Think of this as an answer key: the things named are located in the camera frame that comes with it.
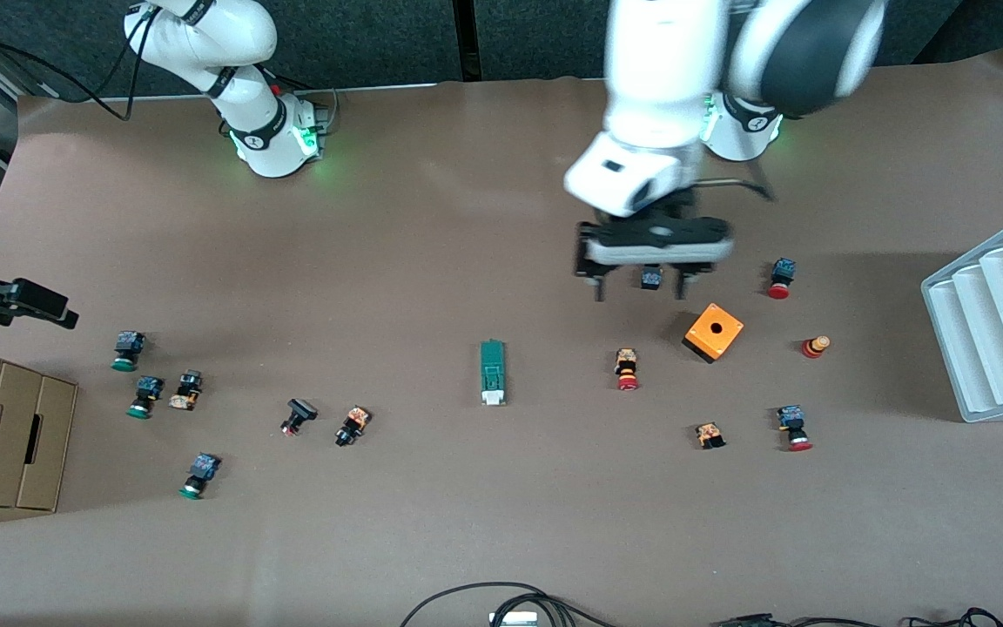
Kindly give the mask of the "green load switch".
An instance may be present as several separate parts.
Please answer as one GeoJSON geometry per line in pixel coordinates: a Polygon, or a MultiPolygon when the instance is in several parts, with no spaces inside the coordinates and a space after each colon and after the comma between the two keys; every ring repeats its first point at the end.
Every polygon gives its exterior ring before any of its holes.
{"type": "Polygon", "coordinates": [[[479,374],[481,375],[481,404],[500,408],[506,396],[505,344],[498,339],[488,339],[479,346],[479,374]]]}

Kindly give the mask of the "red mushroom button blue block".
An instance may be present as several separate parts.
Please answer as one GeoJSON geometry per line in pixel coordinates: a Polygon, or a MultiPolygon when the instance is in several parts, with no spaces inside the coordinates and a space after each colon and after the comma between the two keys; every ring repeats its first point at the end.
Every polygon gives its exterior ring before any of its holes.
{"type": "Polygon", "coordinates": [[[777,259],[770,270],[770,285],[765,293],[775,300],[784,300],[791,296],[791,285],[795,281],[797,265],[787,258],[777,259]]]}
{"type": "Polygon", "coordinates": [[[777,409],[777,428],[788,437],[789,451],[803,452],[813,448],[811,438],[805,432],[804,410],[799,405],[777,409]]]}

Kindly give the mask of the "green mushroom push button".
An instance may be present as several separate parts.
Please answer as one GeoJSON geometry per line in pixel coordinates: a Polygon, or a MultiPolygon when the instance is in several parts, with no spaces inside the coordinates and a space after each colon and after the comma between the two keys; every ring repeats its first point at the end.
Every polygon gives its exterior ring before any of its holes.
{"type": "Polygon", "coordinates": [[[216,473],[218,473],[222,460],[218,456],[210,453],[199,453],[192,461],[190,476],[184,481],[183,487],[179,489],[179,495],[191,500],[202,499],[205,488],[216,473]]]}
{"type": "Polygon", "coordinates": [[[111,368],[116,372],[135,372],[140,354],[145,348],[146,336],[135,330],[124,330],[117,336],[114,346],[115,357],[111,368]]]}
{"type": "Polygon", "coordinates": [[[163,378],[150,376],[149,374],[138,378],[135,387],[135,398],[128,405],[126,410],[127,415],[137,418],[137,420],[150,420],[154,404],[162,396],[164,387],[165,381],[163,378]]]}

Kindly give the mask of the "brown table cover sheet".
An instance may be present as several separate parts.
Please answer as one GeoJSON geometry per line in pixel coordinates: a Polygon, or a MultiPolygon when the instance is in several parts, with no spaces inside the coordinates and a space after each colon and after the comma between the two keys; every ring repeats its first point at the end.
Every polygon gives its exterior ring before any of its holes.
{"type": "Polygon", "coordinates": [[[701,191],[735,251],[685,302],[617,271],[597,303],[572,274],[590,211],[562,172],[604,102],[576,79],[346,92],[326,158],[266,181],[204,100],[122,124],[29,99],[0,277],[80,319],[0,327],[0,357],[79,397],[58,512],[0,524],[0,627],[397,624],[474,581],[636,626],[1003,620],[1003,423],[959,419],[920,292],[1003,229],[1003,51],[877,69],[784,125],[776,202],[701,191]],[[744,323],[713,364],[681,344],[709,303],[744,323]],[[111,368],[124,330],[146,336],[135,372],[111,368]],[[170,408],[188,369],[198,405],[170,408]],[[147,374],[165,387],[137,420],[147,374]],[[296,436],[291,398],[319,412],[296,436]],[[777,428],[788,405],[809,451],[777,428]],[[373,419],[338,446],[354,406],[373,419]],[[199,453],[222,464],[191,500],[199,453]]]}

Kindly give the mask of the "black push button orange block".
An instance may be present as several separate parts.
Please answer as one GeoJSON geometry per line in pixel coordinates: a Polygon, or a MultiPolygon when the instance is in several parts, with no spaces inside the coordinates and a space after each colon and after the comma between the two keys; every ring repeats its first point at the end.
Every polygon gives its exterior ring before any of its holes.
{"type": "Polygon", "coordinates": [[[354,408],[351,408],[349,412],[347,412],[347,417],[335,436],[335,444],[338,446],[349,446],[354,444],[359,437],[363,436],[367,425],[369,425],[373,417],[365,408],[362,408],[361,406],[354,406],[354,408]]]}

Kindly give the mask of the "orange button enclosure box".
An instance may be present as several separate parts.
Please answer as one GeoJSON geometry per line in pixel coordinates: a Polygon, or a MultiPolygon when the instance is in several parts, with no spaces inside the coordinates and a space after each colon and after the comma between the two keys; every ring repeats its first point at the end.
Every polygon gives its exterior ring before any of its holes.
{"type": "Polygon", "coordinates": [[[701,361],[713,364],[721,360],[744,330],[744,323],[729,311],[709,303],[682,336],[681,344],[701,361]]]}

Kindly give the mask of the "black selector switch orange block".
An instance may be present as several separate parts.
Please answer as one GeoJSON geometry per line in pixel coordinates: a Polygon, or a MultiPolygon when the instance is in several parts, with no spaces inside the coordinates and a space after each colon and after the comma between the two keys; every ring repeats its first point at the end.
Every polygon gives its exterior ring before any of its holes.
{"type": "Polygon", "coordinates": [[[203,375],[198,370],[188,369],[180,375],[178,389],[168,401],[170,408],[194,410],[203,389],[203,375]]]}

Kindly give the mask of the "black rectangular switch red base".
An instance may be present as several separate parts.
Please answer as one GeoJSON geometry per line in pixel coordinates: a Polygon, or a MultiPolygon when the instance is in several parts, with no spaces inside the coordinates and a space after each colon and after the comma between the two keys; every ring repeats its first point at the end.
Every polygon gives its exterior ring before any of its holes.
{"type": "Polygon", "coordinates": [[[319,415],[318,409],[302,398],[291,398],[287,402],[287,407],[290,409],[290,415],[281,424],[281,431],[286,436],[298,435],[304,423],[313,421],[319,415]]]}

